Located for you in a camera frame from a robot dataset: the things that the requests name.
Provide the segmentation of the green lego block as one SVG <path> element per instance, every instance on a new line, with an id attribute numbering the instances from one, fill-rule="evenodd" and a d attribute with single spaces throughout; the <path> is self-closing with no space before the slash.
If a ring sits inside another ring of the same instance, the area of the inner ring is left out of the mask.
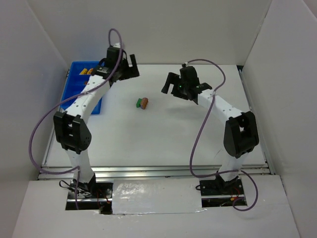
<path id="1" fill-rule="evenodd" d="M 141 106 L 141 101 L 142 101 L 142 99 L 139 98 L 138 101 L 137 101 L 137 103 L 136 103 L 136 107 L 137 107 L 137 108 L 139 108 L 139 107 Z"/>

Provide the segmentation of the yellow rectangular lego brick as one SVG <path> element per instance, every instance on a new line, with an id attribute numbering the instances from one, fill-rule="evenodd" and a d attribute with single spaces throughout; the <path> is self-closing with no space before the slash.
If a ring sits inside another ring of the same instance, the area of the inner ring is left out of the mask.
<path id="1" fill-rule="evenodd" d="M 79 74 L 80 75 L 87 75 L 87 73 L 88 73 L 88 69 L 84 68 L 84 69 L 82 69 L 82 71 Z"/>

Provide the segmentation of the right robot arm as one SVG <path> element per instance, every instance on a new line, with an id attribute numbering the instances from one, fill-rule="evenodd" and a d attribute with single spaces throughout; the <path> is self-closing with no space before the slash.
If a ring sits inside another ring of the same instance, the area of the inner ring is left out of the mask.
<path id="1" fill-rule="evenodd" d="M 193 66 L 183 64 L 179 74 L 170 72 L 161 92 L 166 94 L 169 90 L 174 97 L 206 108 L 208 115 L 213 114 L 223 124 L 225 156 L 211 189 L 227 192 L 237 187 L 239 170 L 248 154 L 259 144 L 255 115 L 237 109 L 217 95 L 209 84 L 201 83 Z"/>

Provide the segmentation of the pink orange lego piece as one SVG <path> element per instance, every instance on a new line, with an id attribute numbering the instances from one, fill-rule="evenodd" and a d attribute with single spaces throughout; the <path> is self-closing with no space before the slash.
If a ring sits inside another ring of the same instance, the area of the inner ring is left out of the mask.
<path id="1" fill-rule="evenodd" d="M 140 108 L 144 110 L 147 107 L 148 102 L 148 98 L 142 98 L 140 102 Z"/>

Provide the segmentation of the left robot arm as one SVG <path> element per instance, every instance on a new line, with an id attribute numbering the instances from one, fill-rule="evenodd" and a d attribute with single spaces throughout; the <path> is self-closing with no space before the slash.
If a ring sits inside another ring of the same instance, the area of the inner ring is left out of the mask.
<path id="1" fill-rule="evenodd" d="M 96 190 L 96 175 L 88 155 L 88 147 L 92 141 L 87 126 L 89 117 L 113 83 L 139 75 L 135 55 L 130 55 L 130 59 L 127 59 L 125 51 L 110 46 L 106 58 L 93 68 L 81 92 L 82 96 L 77 97 L 63 112 L 56 112 L 53 117 L 56 140 L 75 168 L 73 182 L 87 193 L 93 194 Z"/>

